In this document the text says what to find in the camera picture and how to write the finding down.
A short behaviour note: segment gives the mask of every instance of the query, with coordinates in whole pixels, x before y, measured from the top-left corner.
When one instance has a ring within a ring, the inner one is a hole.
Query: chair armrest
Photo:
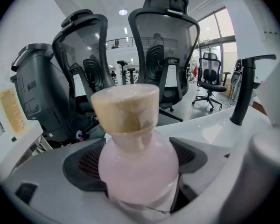
[[[223,72],[223,74],[225,74],[224,82],[223,82],[223,86],[224,86],[225,82],[226,82],[227,75],[230,75],[231,73],[230,72]]]
[[[202,77],[202,67],[198,67],[198,77],[197,77],[197,86],[199,81],[201,81],[201,77]]]

